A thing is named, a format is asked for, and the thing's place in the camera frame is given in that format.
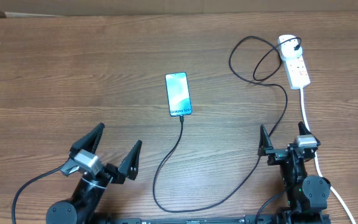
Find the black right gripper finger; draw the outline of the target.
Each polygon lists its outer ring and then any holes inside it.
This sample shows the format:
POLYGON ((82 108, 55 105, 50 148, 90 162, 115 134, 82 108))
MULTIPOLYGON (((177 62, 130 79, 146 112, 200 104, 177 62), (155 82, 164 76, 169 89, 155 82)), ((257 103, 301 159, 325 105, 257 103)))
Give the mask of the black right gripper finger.
POLYGON ((260 141, 258 148, 259 156, 266 156, 269 151, 274 150, 269 134, 263 124, 260 125, 260 141))
POLYGON ((300 135, 310 135, 311 134, 309 129, 306 127, 306 125, 302 121, 298 123, 298 129, 299 129, 300 135))

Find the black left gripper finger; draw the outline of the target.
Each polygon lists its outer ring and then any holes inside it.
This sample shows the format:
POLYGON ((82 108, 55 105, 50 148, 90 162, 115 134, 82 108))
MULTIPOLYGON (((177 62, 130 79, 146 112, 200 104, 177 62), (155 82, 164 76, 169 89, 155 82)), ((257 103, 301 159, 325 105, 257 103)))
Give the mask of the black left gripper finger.
POLYGON ((130 150, 128 155, 121 162, 118 171, 125 178, 135 180, 139 171, 139 158, 140 150, 142 147, 142 141, 138 140, 133 148, 130 150))
POLYGON ((103 135, 103 129, 105 128, 104 123, 99 123, 94 129, 88 134, 85 134, 82 138, 73 143, 70 148, 70 156, 77 155, 82 149, 95 154, 101 137, 103 135))

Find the blue Samsung Galaxy smartphone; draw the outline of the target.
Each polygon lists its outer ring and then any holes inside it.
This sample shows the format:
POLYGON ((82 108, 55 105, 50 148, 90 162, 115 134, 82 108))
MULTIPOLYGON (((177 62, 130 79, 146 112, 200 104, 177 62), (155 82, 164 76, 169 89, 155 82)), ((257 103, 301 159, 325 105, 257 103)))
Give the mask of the blue Samsung Galaxy smartphone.
POLYGON ((166 74, 165 83, 170 116, 192 114, 193 110, 186 73, 166 74))

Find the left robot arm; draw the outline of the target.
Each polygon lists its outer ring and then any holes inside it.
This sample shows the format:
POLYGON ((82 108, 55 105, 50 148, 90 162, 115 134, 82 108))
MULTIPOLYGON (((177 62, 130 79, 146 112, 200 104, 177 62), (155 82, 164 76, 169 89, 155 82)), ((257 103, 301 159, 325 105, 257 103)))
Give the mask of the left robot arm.
POLYGON ((105 125, 99 123, 71 146, 69 158, 60 171, 65 176, 80 172, 82 177, 70 198, 50 206, 47 223, 90 223, 109 184, 123 184, 126 179, 137 177, 142 141, 134 144, 120 166, 104 165, 96 155, 104 128, 105 125))

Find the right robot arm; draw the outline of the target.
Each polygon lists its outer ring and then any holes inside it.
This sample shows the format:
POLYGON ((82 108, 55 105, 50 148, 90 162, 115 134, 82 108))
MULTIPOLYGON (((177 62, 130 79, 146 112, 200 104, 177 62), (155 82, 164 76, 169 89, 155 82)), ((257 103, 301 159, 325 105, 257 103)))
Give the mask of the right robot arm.
POLYGON ((260 127, 259 156, 267 156, 269 166, 279 166, 284 190, 268 199, 255 216, 260 223, 260 214, 275 199, 285 194, 288 207, 279 208, 276 214, 264 223, 330 223, 323 210, 328 207, 331 183, 318 175, 308 175, 305 163, 314 159, 320 141, 307 130, 304 123, 298 123, 299 135, 284 149, 274 149, 265 126, 260 127))

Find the white power strip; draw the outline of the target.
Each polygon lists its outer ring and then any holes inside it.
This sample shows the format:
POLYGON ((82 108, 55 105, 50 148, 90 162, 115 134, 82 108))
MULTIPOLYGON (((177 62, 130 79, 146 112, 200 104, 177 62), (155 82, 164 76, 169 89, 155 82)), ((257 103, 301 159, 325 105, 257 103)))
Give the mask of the white power strip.
POLYGON ((292 90, 299 90, 310 84, 303 55, 301 57, 283 61, 288 82, 292 90))

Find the brown cardboard backdrop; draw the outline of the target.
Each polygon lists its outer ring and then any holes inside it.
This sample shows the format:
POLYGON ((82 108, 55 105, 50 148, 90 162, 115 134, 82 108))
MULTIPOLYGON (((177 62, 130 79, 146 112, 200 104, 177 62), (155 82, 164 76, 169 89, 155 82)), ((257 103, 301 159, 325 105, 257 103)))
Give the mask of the brown cardboard backdrop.
POLYGON ((0 0, 0 17, 358 11, 358 0, 0 0))

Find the white wall charger plug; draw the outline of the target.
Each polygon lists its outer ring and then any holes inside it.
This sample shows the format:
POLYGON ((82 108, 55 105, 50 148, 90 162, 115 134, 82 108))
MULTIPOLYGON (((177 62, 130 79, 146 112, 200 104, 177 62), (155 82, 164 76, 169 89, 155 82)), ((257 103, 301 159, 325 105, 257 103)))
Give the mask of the white wall charger plug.
POLYGON ((277 40, 281 59, 287 61, 301 57, 303 55, 303 49, 300 46, 300 42, 301 40, 294 35, 281 35, 277 40))

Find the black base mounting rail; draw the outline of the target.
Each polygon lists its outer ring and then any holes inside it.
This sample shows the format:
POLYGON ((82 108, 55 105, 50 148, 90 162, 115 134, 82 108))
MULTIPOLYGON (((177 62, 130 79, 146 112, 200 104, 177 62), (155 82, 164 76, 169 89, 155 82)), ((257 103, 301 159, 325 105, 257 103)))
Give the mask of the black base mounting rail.
POLYGON ((276 215, 259 215, 255 221, 255 215, 243 217, 219 217, 219 218, 166 218, 166 219, 140 219, 120 218, 115 219, 107 213, 97 213, 89 221, 94 224, 274 224, 282 223, 276 215))

